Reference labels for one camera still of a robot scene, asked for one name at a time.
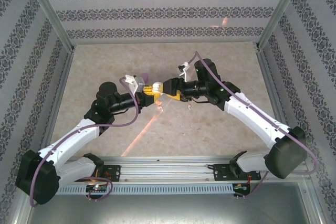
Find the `table surface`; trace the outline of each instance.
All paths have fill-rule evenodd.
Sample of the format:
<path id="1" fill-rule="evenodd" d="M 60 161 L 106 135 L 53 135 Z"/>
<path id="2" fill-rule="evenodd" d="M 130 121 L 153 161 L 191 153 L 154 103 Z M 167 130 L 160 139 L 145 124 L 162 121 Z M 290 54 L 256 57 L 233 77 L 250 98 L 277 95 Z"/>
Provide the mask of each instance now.
<path id="1" fill-rule="evenodd" d="M 116 83 L 125 74 L 149 74 L 148 85 L 177 77 L 177 66 L 195 51 L 210 58 L 222 80 L 230 81 L 273 116 L 251 42 L 79 45 L 59 109 L 52 142 L 70 131 L 89 110 L 99 85 Z M 163 95 L 161 107 L 142 109 L 133 125 L 108 129 L 76 153 L 82 156 L 233 156 L 240 151 L 267 150 L 263 141 L 238 119 L 210 104 L 183 103 Z M 115 124 L 133 119 L 135 109 L 117 115 Z"/>

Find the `patterned wallpaper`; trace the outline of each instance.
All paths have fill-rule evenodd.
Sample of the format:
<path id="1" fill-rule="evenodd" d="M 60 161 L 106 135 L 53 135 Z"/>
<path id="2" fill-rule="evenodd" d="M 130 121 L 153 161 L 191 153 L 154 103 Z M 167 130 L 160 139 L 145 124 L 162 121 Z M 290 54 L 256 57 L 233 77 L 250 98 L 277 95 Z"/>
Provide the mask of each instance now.
<path id="1" fill-rule="evenodd" d="M 328 223 L 336 223 L 335 0 L 291 0 L 264 53 L 289 125 L 306 132 L 320 162 L 312 176 Z"/>
<path id="2" fill-rule="evenodd" d="M 50 0 L 73 44 L 257 42 L 279 0 Z"/>
<path id="3" fill-rule="evenodd" d="M 37 0 L 0 0 L 0 223 L 22 154 L 40 149 L 68 52 Z"/>

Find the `beige floor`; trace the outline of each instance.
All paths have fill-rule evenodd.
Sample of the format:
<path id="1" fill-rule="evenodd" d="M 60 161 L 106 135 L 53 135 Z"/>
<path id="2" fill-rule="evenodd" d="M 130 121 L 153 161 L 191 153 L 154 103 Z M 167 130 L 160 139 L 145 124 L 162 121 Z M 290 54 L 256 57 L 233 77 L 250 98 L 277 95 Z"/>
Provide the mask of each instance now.
<path id="1" fill-rule="evenodd" d="M 251 42 L 79 45 L 76 48 L 52 142 L 71 130 L 90 108 L 101 83 L 125 74 L 149 73 L 148 84 L 177 77 L 176 67 L 198 50 L 216 63 L 222 80 L 238 86 L 257 106 L 273 115 Z M 84 146 L 77 156 L 198 156 L 235 155 L 266 150 L 265 144 L 239 120 L 210 104 L 191 105 L 164 96 L 162 108 L 144 108 L 131 126 L 108 129 Z M 134 117 L 134 109 L 116 116 L 115 123 Z"/>

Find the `gray wall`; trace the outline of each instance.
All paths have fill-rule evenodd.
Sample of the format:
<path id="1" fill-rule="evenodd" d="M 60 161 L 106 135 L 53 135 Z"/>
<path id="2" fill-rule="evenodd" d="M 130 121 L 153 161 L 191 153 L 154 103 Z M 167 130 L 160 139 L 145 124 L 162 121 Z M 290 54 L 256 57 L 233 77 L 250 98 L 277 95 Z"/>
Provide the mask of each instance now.
<path id="1" fill-rule="evenodd" d="M 0 0 L 0 223 L 15 201 L 19 162 L 37 151 L 68 52 L 37 0 Z"/>
<path id="2" fill-rule="evenodd" d="M 336 222 L 335 47 L 336 0 L 291 0 L 264 48 L 286 120 L 305 130 L 319 158 L 312 179 L 329 223 Z"/>
<path id="3" fill-rule="evenodd" d="M 257 42 L 279 0 L 50 0 L 72 43 Z"/>

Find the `enclosure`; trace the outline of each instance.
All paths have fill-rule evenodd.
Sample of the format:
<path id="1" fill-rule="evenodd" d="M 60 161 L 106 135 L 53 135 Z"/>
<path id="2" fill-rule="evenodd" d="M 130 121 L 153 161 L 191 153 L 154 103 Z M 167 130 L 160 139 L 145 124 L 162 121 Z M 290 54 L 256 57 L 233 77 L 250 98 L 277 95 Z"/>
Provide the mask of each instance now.
<path id="1" fill-rule="evenodd" d="M 336 223 L 336 0 L 0 2 L 0 223 Z M 15 186 L 26 151 L 74 128 L 103 82 L 120 93 L 125 74 L 164 82 L 178 77 L 195 51 L 267 114 L 301 127 L 319 170 L 269 175 L 245 201 L 215 193 L 221 185 L 204 164 L 267 146 L 215 106 L 161 96 L 132 126 L 107 130 L 72 158 L 91 152 L 121 165 L 114 194 L 95 203 L 60 189 L 49 203 L 30 207 Z M 115 122 L 131 121 L 134 112 Z M 312 168 L 310 158 L 299 167 Z M 142 187 L 149 189 L 141 195 L 125 189 Z M 170 187 L 208 188 L 156 191 Z"/>

